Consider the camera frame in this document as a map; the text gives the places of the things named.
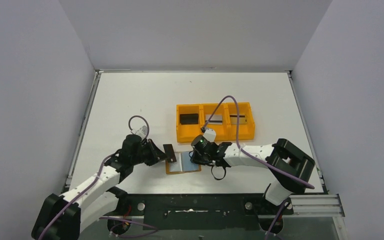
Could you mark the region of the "black card from holder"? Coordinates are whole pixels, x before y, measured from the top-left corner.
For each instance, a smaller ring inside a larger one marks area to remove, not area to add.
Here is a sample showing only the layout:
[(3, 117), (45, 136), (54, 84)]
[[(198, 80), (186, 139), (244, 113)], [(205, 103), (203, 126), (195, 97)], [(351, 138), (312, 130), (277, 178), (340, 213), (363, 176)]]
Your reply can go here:
[(168, 163), (175, 163), (177, 162), (177, 157), (173, 148), (172, 144), (164, 144), (163, 145), (164, 152), (167, 155), (166, 161)]
[(198, 125), (199, 114), (198, 113), (183, 113), (179, 115), (180, 125)]

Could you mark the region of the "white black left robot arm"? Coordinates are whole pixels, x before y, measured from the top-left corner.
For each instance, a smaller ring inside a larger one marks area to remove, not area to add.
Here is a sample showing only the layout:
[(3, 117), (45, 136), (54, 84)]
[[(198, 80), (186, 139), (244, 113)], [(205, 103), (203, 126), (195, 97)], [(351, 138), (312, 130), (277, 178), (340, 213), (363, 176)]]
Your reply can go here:
[(117, 209), (127, 193), (117, 185), (134, 166), (153, 166), (168, 159), (151, 139), (129, 134), (120, 149), (105, 157), (99, 169), (77, 187), (43, 202), (32, 228), (35, 240), (77, 240), (80, 233), (104, 214)]

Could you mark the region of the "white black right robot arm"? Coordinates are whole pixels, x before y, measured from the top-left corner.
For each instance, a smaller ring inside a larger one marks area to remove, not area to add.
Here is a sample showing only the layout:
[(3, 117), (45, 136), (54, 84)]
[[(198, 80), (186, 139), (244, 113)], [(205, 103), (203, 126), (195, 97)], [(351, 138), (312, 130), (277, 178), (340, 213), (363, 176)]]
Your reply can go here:
[(217, 144), (198, 135), (192, 142), (191, 161), (198, 165), (223, 169), (246, 166), (268, 169), (275, 180), (265, 193), (265, 199), (281, 205), (291, 194), (303, 194), (314, 189), (310, 184), (315, 161), (289, 140), (280, 138), (268, 145), (240, 145), (233, 142)]

